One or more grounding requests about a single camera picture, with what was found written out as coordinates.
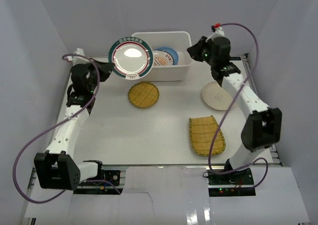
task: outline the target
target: purple cable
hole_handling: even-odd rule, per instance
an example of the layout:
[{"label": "purple cable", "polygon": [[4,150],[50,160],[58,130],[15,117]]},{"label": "purple cable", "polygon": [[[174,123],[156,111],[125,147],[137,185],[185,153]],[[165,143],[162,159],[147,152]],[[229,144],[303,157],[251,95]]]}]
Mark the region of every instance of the purple cable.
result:
[{"label": "purple cable", "polygon": [[[256,58],[255,58],[255,66],[254,66],[254,68],[252,68],[252,70],[250,71],[249,75],[247,75],[246,79],[244,79],[244,81],[243,81],[241,87],[239,88],[238,92],[237,92],[237,93],[235,94],[235,96],[233,97],[233,100],[232,100],[232,102],[230,103],[230,105],[229,105],[229,107],[227,108],[227,110],[225,111],[224,116],[222,117],[222,119],[221,119],[221,121],[220,121],[220,123],[219,123],[219,126],[218,126],[217,130],[216,130],[215,133],[214,133],[212,142],[211,142],[211,146],[210,146],[210,150],[209,150],[209,160],[208,160],[208,162],[209,162],[209,168],[210,168],[210,171],[211,171],[213,174],[218,174],[218,175],[230,174],[230,173],[236,172],[236,171],[238,171],[238,170],[240,170],[240,169],[247,168],[247,167],[250,166],[250,164],[246,164],[246,165],[240,166],[239,168],[235,168],[235,169],[228,170],[228,171],[225,171],[225,172],[216,172],[216,171],[214,171],[214,170],[212,169],[212,166],[211,166],[211,154],[212,154],[212,149],[213,149],[214,142],[215,142],[216,137],[217,137],[217,135],[218,135],[218,133],[219,133],[219,131],[220,131],[221,126],[223,125],[223,122],[224,122],[226,116],[227,116],[228,113],[230,112],[230,109],[232,108],[233,104],[234,104],[235,101],[237,100],[237,98],[238,98],[240,92],[243,90],[243,88],[244,88],[244,86],[245,86],[245,83],[249,80],[249,78],[251,77],[252,73],[253,73],[254,70],[256,69],[256,66],[257,66],[257,64],[258,64],[258,55],[259,55],[259,47],[258,47],[257,38],[256,38],[256,36],[254,35],[254,33],[253,33],[249,28],[247,28],[246,26],[244,26],[244,25],[242,25],[242,24],[239,24],[239,23],[224,23],[224,24],[221,24],[220,26],[225,26],[225,25],[238,25],[238,26],[244,28],[245,30],[247,30],[247,31],[252,35],[252,37],[253,37],[253,39],[254,39],[254,42],[255,42],[255,47],[256,47]],[[266,172],[265,172],[263,178],[261,179],[261,181],[260,181],[258,184],[256,184],[255,186],[253,186],[252,188],[255,188],[255,187],[257,187],[258,185],[260,185],[260,184],[264,181],[264,179],[265,179],[265,177],[266,177],[266,175],[267,175],[268,162],[267,162],[267,160],[266,160],[265,158],[260,157],[260,158],[258,158],[258,159],[256,159],[256,160],[254,160],[251,164],[254,164],[255,162],[257,162],[257,161],[260,160],[260,159],[264,160],[265,163],[266,163]]]},{"label": "purple cable", "polygon": [[88,103],[83,107],[81,108],[78,112],[74,113],[73,115],[71,115],[69,118],[59,122],[58,124],[50,127],[49,129],[46,129],[45,131],[41,132],[40,134],[38,134],[36,137],[34,137],[33,139],[31,139],[18,153],[18,155],[16,156],[15,160],[14,160],[14,164],[13,164],[13,170],[12,170],[12,178],[13,178],[13,183],[14,183],[14,186],[15,188],[17,189],[17,191],[19,192],[19,194],[27,201],[31,202],[31,203],[34,203],[34,204],[44,204],[44,203],[47,203],[47,202],[50,202],[52,200],[54,200],[55,198],[59,197],[61,194],[63,194],[65,192],[65,190],[61,191],[60,193],[58,193],[57,195],[55,195],[54,197],[50,198],[50,199],[47,199],[47,200],[43,200],[43,201],[37,201],[37,200],[33,200],[31,198],[29,198],[26,194],[23,193],[22,189],[20,188],[18,182],[17,182],[17,179],[16,179],[16,167],[17,167],[17,164],[18,164],[18,161],[22,155],[22,153],[29,147],[29,145],[31,145],[34,141],[36,141],[37,139],[39,139],[41,136],[45,135],[46,133],[50,132],[51,130],[57,128],[58,126],[66,123],[67,121],[69,121],[71,118],[73,117],[76,117],[79,113],[81,113],[83,110],[85,110],[92,102],[93,100],[95,99],[96,97],[96,94],[99,90],[99,81],[100,81],[100,76],[99,76],[99,71],[98,71],[98,66],[96,65],[96,63],[92,60],[92,59],[89,59],[85,56],[82,56],[82,55],[77,55],[77,54],[66,54],[66,55],[63,55],[62,56],[62,60],[65,60],[66,57],[68,56],[76,56],[76,57],[80,57],[80,58],[83,58],[83,59],[86,59],[86,60],[89,60],[95,70],[96,70],[96,74],[97,74],[97,86],[96,86],[96,91],[95,93],[93,94],[93,97],[88,101]]},{"label": "purple cable", "polygon": [[103,180],[103,179],[94,179],[94,180],[87,180],[85,181],[86,183],[106,183],[106,184],[109,184],[111,187],[114,188],[114,190],[118,193],[118,194],[121,194],[121,192],[115,187],[115,185],[113,185],[112,183],[110,183],[109,181],[107,180]]}]

